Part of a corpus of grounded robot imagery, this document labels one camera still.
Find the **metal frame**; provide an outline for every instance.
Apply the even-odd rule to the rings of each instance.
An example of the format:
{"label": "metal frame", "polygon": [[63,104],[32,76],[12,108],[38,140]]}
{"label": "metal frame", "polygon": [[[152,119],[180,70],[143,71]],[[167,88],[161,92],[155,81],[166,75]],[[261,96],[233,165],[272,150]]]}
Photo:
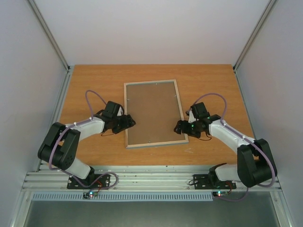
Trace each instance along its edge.
{"label": "metal frame", "polygon": [[[158,195],[165,194],[168,196],[180,195],[180,198],[174,201],[194,201],[195,198],[205,195],[206,199],[200,201],[210,201],[207,199],[213,190],[195,190],[194,186],[188,185],[193,174],[207,174],[211,166],[94,166],[97,173],[112,171],[118,174],[119,184],[111,190],[106,190],[105,195]],[[28,173],[25,177],[21,194],[18,200],[18,207],[12,221],[12,227],[22,227],[25,223],[31,201],[83,201],[80,198],[82,192],[87,190],[67,190],[67,181],[69,176],[61,171],[51,171],[46,162],[42,162],[38,172]],[[246,187],[242,183],[236,183],[237,189],[234,192],[244,192]],[[276,215],[280,226],[292,227],[292,220],[286,206],[280,183],[276,178],[275,184],[271,188],[262,188],[254,186],[250,188],[251,192],[270,192]],[[142,197],[132,200],[143,201]],[[100,198],[88,200],[87,202],[104,201]]]}
{"label": "metal frame", "polygon": [[[251,119],[250,119],[250,114],[248,112],[247,105],[246,105],[245,100],[244,100],[243,92],[242,92],[242,89],[241,89],[242,86],[241,86],[241,82],[240,82],[239,77],[238,77],[237,69],[234,70],[234,73],[235,73],[235,77],[236,77],[238,85],[239,85],[239,90],[240,90],[240,93],[241,93],[241,97],[242,97],[242,100],[244,102],[245,110],[246,110],[246,113],[247,113],[247,116],[248,116],[248,119],[249,119],[249,122],[250,122],[250,127],[251,127],[252,133],[253,133],[254,138],[255,138],[256,134],[254,132],[254,129],[253,129],[253,126],[252,126],[252,123],[251,123]],[[289,208],[287,206],[287,203],[286,203],[286,200],[285,200],[285,197],[283,195],[282,190],[280,192],[278,192],[278,191],[270,192],[270,196],[271,196],[272,202],[274,204],[274,208],[275,208],[276,215],[278,217],[278,221],[280,223],[280,226],[282,226],[282,227],[284,227],[284,226],[294,227],[293,220],[292,220],[292,217],[291,217],[291,214],[290,214],[290,211],[289,211]]]}
{"label": "metal frame", "polygon": [[[59,92],[59,95],[58,95],[58,98],[57,98],[57,101],[55,104],[55,108],[53,110],[52,117],[51,117],[51,120],[49,123],[49,128],[51,127],[51,125],[54,122],[57,122],[60,119],[64,101],[65,101],[66,94],[67,94],[67,90],[68,90],[68,87],[71,82],[71,76],[72,76],[73,71],[74,71],[74,66],[70,66],[70,69],[65,74],[65,77],[64,77],[63,82],[60,87],[60,92]],[[36,171],[39,170],[40,164],[41,164],[41,160],[39,160],[39,162],[38,162]]]}
{"label": "metal frame", "polygon": [[243,60],[243,58],[245,57],[246,53],[248,52],[248,50],[250,49],[252,43],[254,42],[255,38],[257,37],[257,35],[259,34],[261,28],[263,27],[265,21],[267,20],[270,12],[272,11],[272,9],[274,8],[275,4],[278,2],[278,0],[269,0],[268,4],[265,7],[265,10],[263,11],[259,21],[257,22],[254,30],[252,31],[248,41],[246,42],[240,56],[238,57],[235,65],[234,65],[234,70],[237,70]]}
{"label": "metal frame", "polygon": [[69,70],[69,65],[64,57],[64,55],[62,54],[55,38],[53,37],[49,27],[47,26],[35,0],[26,0],[29,4],[29,6],[31,7],[31,9],[33,10],[33,13],[35,14],[37,20],[39,21],[43,31],[45,32],[47,38],[49,39],[49,41],[51,42],[52,46],[54,47],[56,53],[58,54],[60,60],[62,61],[63,66],[65,67],[66,71]]}

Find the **white vent grille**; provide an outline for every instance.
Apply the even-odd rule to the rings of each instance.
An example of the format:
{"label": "white vent grille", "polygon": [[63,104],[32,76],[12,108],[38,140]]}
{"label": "white vent grille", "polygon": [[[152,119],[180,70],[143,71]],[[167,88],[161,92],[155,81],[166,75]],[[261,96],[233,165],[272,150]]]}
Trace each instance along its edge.
{"label": "white vent grille", "polygon": [[84,199],[82,192],[35,192],[34,201],[212,201],[211,192],[100,192]]}

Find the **cable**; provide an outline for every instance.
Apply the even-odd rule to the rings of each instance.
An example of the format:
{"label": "cable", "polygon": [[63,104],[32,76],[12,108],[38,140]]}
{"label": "cable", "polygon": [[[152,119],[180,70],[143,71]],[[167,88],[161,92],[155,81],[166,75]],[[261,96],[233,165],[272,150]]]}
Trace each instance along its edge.
{"label": "cable", "polygon": [[108,134],[108,135],[103,135],[104,133],[102,133],[101,136],[112,136],[112,135],[114,135],[114,133]]}
{"label": "cable", "polygon": [[257,145],[255,145],[252,141],[250,141],[249,139],[247,139],[245,136],[243,136],[243,135],[241,135],[240,133],[238,133],[236,130],[234,130],[234,129],[232,129],[231,127],[229,127],[229,126],[223,121],[224,116],[225,116],[225,114],[226,114],[226,110],[227,110],[227,101],[226,101],[226,99],[225,99],[222,95],[220,95],[220,94],[218,94],[218,93],[207,93],[207,94],[205,94],[205,95],[200,96],[200,97],[194,102],[194,104],[196,104],[201,98],[203,98],[203,97],[205,97],[205,96],[210,96],[210,95],[219,96],[219,97],[221,97],[221,98],[223,99],[223,101],[224,101],[224,110],[223,110],[223,113],[222,113],[222,116],[221,116],[221,119],[220,119],[220,123],[221,123],[226,129],[228,129],[229,131],[231,131],[232,133],[234,133],[235,135],[237,135],[238,137],[240,137],[242,140],[245,140],[245,141],[248,142],[250,145],[252,145],[252,146],[253,146],[253,147],[254,147],[254,148],[263,156],[263,158],[266,160],[266,162],[267,162],[267,164],[268,164],[268,166],[269,166],[269,168],[270,168],[270,171],[271,171],[271,183],[268,184],[268,185],[263,185],[263,184],[260,184],[260,183],[259,183],[258,186],[264,187],[264,188],[269,188],[269,187],[271,187],[271,186],[275,183],[275,178],[276,178],[276,176],[275,176],[274,167],[273,167],[273,165],[271,164],[269,158],[266,156],[266,154],[265,154],[260,148],[257,147]]}
{"label": "cable", "polygon": [[188,182],[188,185],[192,186],[192,185],[196,185],[196,184],[199,184],[199,180],[205,180],[204,178],[200,177],[200,178],[196,178],[194,180],[191,180]]}
{"label": "cable", "polygon": [[229,186],[230,190],[228,192],[228,194],[230,194],[232,192],[232,185],[231,183],[229,183],[228,181],[225,181],[225,183],[227,183],[227,185]]}
{"label": "cable", "polygon": [[209,137],[208,135],[207,135],[207,133],[205,132],[205,135],[206,135],[206,137],[207,138],[209,138],[208,140],[203,140],[203,139],[200,139],[200,138],[198,138],[198,140],[202,140],[202,141],[210,141],[211,139],[212,139],[212,137]]}
{"label": "cable", "polygon": [[[118,175],[115,174],[115,173],[113,173],[113,172],[107,172],[107,173],[104,173],[104,174],[100,175],[96,180],[93,181],[93,183],[92,183],[90,186],[92,186],[99,178],[103,177],[103,176],[106,175],[106,174],[112,174],[112,175],[114,175],[114,177],[116,178],[116,180],[115,180],[115,182],[114,182],[111,186],[103,187],[103,188],[101,188],[101,189],[102,189],[102,190],[105,190],[105,189],[110,189],[110,188],[112,188],[112,187],[115,187],[116,184],[118,183],[119,178],[118,178]],[[89,190],[89,193],[90,193],[91,191],[97,190],[97,189],[98,189],[98,188],[92,188],[92,189]]]}
{"label": "cable", "polygon": [[95,92],[95,91],[93,91],[93,90],[87,90],[87,91],[85,92],[85,99],[86,99],[87,105],[89,105],[90,117],[93,118],[93,117],[94,117],[94,112],[93,112],[93,108],[92,108],[91,105],[90,105],[89,98],[87,97],[88,92],[91,92],[91,93],[94,93],[95,95],[97,95],[97,96],[104,102],[105,105],[106,105],[106,102],[105,102],[104,99],[101,97],[101,95],[99,95],[97,92]]}
{"label": "cable", "polygon": [[98,193],[101,190],[101,188],[102,188],[102,183],[100,181],[97,181],[97,183],[99,184],[99,189],[97,191],[97,193]]}

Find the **metal floor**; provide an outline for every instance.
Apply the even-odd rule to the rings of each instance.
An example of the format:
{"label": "metal floor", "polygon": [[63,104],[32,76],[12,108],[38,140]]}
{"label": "metal floor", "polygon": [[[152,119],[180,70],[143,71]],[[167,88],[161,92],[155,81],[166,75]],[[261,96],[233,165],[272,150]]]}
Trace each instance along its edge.
{"label": "metal floor", "polygon": [[276,227],[269,192],[241,202],[32,201],[25,227]]}

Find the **wooden frame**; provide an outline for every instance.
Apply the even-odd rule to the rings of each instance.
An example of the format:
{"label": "wooden frame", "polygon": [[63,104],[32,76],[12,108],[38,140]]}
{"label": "wooden frame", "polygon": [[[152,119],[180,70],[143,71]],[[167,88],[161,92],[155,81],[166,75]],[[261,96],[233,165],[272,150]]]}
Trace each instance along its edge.
{"label": "wooden frame", "polygon": [[[127,93],[126,93],[126,86],[128,85],[136,85],[136,84],[154,84],[154,83],[174,83],[175,92],[178,101],[179,113],[181,120],[184,120],[183,111],[181,107],[181,101],[178,92],[177,81],[175,79],[168,79],[168,80],[154,80],[154,81],[143,81],[143,82],[131,82],[131,83],[124,83],[124,107],[125,107],[125,114],[127,114]],[[125,130],[125,144],[126,148],[144,148],[144,147],[155,147],[155,146],[163,146],[163,145],[174,145],[174,144],[185,144],[188,143],[188,136],[184,134],[184,140],[175,140],[175,141],[166,141],[166,142],[155,142],[155,143],[144,143],[144,144],[128,144],[128,130]]]}

